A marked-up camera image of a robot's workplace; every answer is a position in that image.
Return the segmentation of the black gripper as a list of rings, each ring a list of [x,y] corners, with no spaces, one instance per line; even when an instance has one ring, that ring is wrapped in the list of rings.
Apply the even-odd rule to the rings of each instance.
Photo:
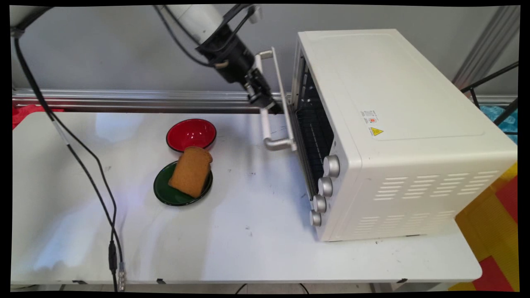
[[[229,36],[211,36],[196,50],[206,57],[208,63],[212,64],[228,83],[245,84],[248,102],[251,105],[265,109],[274,115],[283,113],[282,106],[273,99],[269,84],[257,68],[253,69],[253,77],[246,77],[254,66],[254,55],[239,37],[235,36],[226,47],[221,49]]]

